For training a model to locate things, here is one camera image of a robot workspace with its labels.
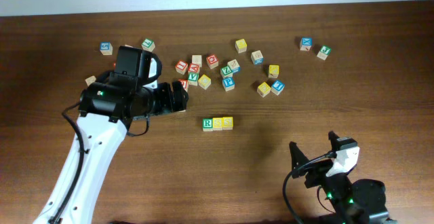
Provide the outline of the yellow S block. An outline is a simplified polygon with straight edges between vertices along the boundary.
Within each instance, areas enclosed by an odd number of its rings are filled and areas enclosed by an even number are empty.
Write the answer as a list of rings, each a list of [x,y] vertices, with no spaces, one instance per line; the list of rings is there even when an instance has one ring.
[[[213,131],[223,130],[223,118],[222,117],[214,117],[212,119],[213,122]]]
[[[222,118],[222,128],[224,130],[232,130],[233,129],[233,117],[223,117]]]

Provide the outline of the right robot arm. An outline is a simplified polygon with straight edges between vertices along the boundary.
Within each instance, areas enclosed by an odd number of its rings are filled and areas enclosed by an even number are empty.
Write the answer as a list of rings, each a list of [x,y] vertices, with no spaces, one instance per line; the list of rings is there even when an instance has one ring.
[[[288,180],[304,176],[307,189],[324,190],[333,211],[320,216],[320,223],[395,223],[386,208],[386,188],[382,181],[359,179],[352,183],[348,175],[356,167],[360,148],[351,137],[339,137],[328,132],[331,150],[308,159],[295,142],[289,144],[292,169],[285,177],[282,195],[288,210],[297,223],[302,219],[292,208],[286,193]]]

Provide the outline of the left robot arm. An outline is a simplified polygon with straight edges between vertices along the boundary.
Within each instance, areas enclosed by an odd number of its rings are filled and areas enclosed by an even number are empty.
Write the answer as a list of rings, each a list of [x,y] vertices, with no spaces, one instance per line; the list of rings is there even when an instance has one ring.
[[[186,110],[189,99],[179,81],[158,83],[162,63],[155,53],[121,46],[114,70],[80,95],[77,121],[62,116],[75,137],[60,176],[36,223],[91,223],[111,161],[132,122]]]

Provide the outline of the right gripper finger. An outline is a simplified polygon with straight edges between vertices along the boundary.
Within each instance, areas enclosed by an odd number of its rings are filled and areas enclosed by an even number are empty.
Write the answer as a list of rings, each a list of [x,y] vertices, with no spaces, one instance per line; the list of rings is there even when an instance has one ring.
[[[328,132],[328,139],[331,143],[332,151],[338,151],[340,148],[340,145],[338,142],[339,136],[334,131],[330,131],[330,132]]]
[[[292,173],[304,174],[306,172],[305,168],[306,164],[309,162],[309,159],[298,148],[295,142],[290,142],[289,149],[292,158]]]

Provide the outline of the green R block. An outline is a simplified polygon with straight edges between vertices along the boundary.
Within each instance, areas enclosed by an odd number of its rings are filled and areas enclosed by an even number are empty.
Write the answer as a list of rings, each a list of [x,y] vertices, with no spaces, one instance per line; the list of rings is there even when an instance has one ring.
[[[213,119],[212,118],[204,118],[202,120],[202,129],[204,132],[212,132],[214,130]]]

